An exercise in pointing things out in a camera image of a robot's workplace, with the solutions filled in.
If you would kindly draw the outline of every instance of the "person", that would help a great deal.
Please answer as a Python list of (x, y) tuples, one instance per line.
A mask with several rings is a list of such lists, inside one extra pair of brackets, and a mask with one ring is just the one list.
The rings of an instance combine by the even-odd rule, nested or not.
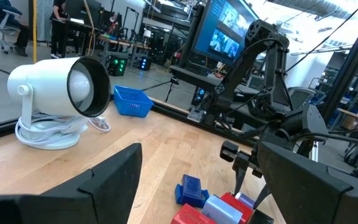
[(53, 0), (53, 11), (52, 15), (50, 15), (50, 20), (52, 22), (51, 58), (60, 58), (62, 56), (62, 43), (64, 38), (64, 27), (62, 22), (65, 20), (63, 15), (65, 6), (65, 0)]
[[(3, 10), (8, 10), (19, 15), (23, 15), (22, 12), (12, 7), (11, 2), (9, 0), (0, 0), (0, 22), (5, 18), (6, 13)], [(19, 36), (17, 36), (16, 43), (14, 44), (14, 50), (17, 54), (23, 57), (27, 57), (25, 52), (25, 48), (27, 47), (27, 43), (29, 41), (30, 30), (27, 26), (21, 24), (19, 21), (15, 20), (13, 15), (8, 17), (6, 22), (9, 26), (16, 26), (20, 28)]]
[(234, 58), (236, 56), (237, 48), (238, 48), (237, 44), (234, 44), (234, 43), (231, 44), (230, 49), (229, 49), (229, 53), (228, 53), (228, 56), (230, 58)]
[(220, 51), (221, 50), (220, 42), (221, 42), (221, 39), (218, 37), (218, 35), (215, 34), (212, 36), (212, 40), (209, 43), (209, 46), (216, 51)]

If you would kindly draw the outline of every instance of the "computer tower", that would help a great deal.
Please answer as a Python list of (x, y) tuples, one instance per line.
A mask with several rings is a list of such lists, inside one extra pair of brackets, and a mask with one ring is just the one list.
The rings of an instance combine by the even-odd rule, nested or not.
[(194, 92), (193, 99), (191, 100), (191, 104), (194, 106), (198, 106), (199, 103), (201, 103), (202, 100), (204, 99), (204, 96), (205, 96), (205, 90), (200, 87), (197, 87)]
[(109, 75), (123, 76), (127, 65), (127, 58), (119, 58), (116, 56), (109, 56), (106, 62), (106, 68)]
[(138, 69), (143, 71), (149, 71), (151, 66), (152, 66), (152, 59), (148, 57), (142, 57)]

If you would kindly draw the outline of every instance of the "wooden tabletop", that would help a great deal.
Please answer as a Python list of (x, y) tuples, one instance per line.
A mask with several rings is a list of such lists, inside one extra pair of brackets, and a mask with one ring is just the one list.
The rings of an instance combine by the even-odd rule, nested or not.
[[(0, 138), (0, 194), (41, 194), (134, 142), (142, 144), (143, 164), (128, 223), (170, 223), (181, 207), (174, 190), (183, 174), (200, 178), (210, 194), (234, 190), (232, 163), (219, 158), (224, 138), (153, 111), (135, 118), (109, 105), (103, 116), (111, 125), (109, 133), (89, 125), (76, 146), (60, 151), (25, 146), (14, 134)], [(241, 192), (256, 199), (264, 184), (249, 169)], [(272, 196), (259, 208), (275, 224), (285, 223)]]
[(126, 40), (112, 40), (112, 39), (109, 39), (107, 37), (103, 37), (101, 35), (98, 37), (98, 39), (110, 42), (111, 44), (120, 44), (120, 45), (125, 45), (125, 46), (140, 47), (140, 48), (143, 48), (143, 49), (151, 49), (151, 47), (144, 46), (144, 45), (141, 45), (141, 44), (132, 43), (132, 42), (129, 42), (129, 41), (126, 41)]
[(336, 109), (337, 109), (338, 111), (344, 113), (344, 114), (347, 114), (347, 115), (349, 115), (349, 116), (352, 116), (352, 117), (355, 117), (355, 118), (358, 119), (358, 114), (352, 113), (352, 112), (347, 111), (347, 110), (344, 110), (344, 109), (342, 109), (342, 108), (336, 108)]

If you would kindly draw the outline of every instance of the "black robotic arm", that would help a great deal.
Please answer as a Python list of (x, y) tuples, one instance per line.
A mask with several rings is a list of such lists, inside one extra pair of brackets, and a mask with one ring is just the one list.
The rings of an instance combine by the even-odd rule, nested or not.
[(278, 33), (275, 25), (257, 20), (250, 25), (245, 42), (247, 47), (233, 63), (221, 84), (195, 108), (196, 111), (205, 111), (216, 118), (222, 111), (230, 108), (234, 99), (234, 90), (247, 71), (252, 68), (258, 54), (265, 51), (264, 89), (250, 101), (250, 112), (261, 118), (273, 119), (293, 109), (283, 81), (289, 40)]

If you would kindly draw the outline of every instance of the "black pants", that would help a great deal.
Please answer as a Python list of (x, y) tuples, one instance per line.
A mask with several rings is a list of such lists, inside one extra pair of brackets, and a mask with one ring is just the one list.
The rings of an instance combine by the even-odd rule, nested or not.
[(62, 45), (64, 39), (64, 25), (57, 21), (52, 21), (52, 43), (51, 54), (62, 54)]
[(16, 46), (26, 48), (29, 41), (30, 30), (22, 24), (19, 24), (19, 28), (20, 33), (19, 36), (17, 36)]

